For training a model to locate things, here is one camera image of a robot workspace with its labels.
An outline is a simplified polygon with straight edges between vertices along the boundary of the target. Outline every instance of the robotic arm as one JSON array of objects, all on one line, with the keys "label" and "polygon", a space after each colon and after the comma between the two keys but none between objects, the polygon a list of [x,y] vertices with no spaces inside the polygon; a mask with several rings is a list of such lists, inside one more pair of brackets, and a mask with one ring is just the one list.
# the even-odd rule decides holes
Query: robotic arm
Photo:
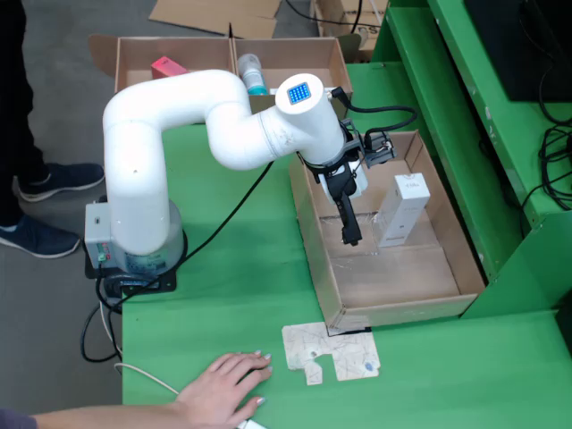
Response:
[{"label": "robotic arm", "polygon": [[379,139],[382,144],[372,147],[369,137],[364,148],[359,134],[349,132],[350,121],[338,121],[329,94],[314,75],[285,80],[275,106],[253,115],[237,76],[197,71],[126,88],[107,105],[107,204],[86,208],[85,244],[92,269],[158,275],[178,262],[184,253],[181,217],[168,197],[161,134],[201,122],[214,157],[233,170],[299,153],[338,207],[344,243],[355,246],[361,240],[349,202],[367,187],[359,154],[368,167],[382,163],[394,157],[391,142]]},{"label": "robotic arm", "polygon": [[345,143],[322,82],[299,74],[278,89],[276,105],[252,114],[242,81],[197,71],[126,88],[104,113],[105,174],[114,241],[134,255],[163,246],[170,214],[161,132],[206,123],[214,157],[250,170],[300,152],[313,165],[337,160]]}]

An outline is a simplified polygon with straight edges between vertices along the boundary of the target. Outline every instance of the jeans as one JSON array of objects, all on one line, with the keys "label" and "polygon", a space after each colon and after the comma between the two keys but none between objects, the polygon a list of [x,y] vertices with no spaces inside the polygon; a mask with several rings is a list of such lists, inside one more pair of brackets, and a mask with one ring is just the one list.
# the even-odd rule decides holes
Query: jeans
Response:
[{"label": "jeans", "polygon": [[21,0],[0,0],[0,226],[15,225],[22,216],[13,177],[31,182],[48,175],[28,125],[33,92],[22,53],[25,30]]}]

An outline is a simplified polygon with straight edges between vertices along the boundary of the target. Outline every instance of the white box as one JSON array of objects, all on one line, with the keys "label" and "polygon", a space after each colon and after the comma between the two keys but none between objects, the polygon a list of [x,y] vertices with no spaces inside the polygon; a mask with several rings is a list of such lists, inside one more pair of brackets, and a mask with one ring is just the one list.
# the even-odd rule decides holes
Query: white box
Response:
[{"label": "white box", "polygon": [[380,248],[405,243],[430,197],[420,172],[397,175],[393,179],[374,218],[375,241]]}]

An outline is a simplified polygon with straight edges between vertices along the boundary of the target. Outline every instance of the shoe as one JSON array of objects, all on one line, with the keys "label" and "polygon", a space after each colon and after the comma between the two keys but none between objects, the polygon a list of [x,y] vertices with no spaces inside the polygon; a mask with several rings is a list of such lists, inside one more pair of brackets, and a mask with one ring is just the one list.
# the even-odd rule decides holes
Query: shoe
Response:
[{"label": "shoe", "polygon": [[29,203],[37,203],[63,190],[85,190],[104,181],[104,169],[98,164],[46,164],[50,175],[38,185],[18,181],[20,196]]},{"label": "shoe", "polygon": [[73,253],[80,244],[80,237],[24,215],[14,232],[0,229],[0,244],[19,248],[34,257],[56,259]]}]

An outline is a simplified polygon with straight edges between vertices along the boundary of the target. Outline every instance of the pink object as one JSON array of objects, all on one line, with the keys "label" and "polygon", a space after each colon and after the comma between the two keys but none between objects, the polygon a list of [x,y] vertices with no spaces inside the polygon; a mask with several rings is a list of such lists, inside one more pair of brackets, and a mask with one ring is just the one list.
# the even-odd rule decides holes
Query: pink object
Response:
[{"label": "pink object", "polygon": [[188,73],[182,65],[176,63],[171,58],[162,56],[151,64],[151,74],[153,79],[168,78],[170,76],[179,76]]}]

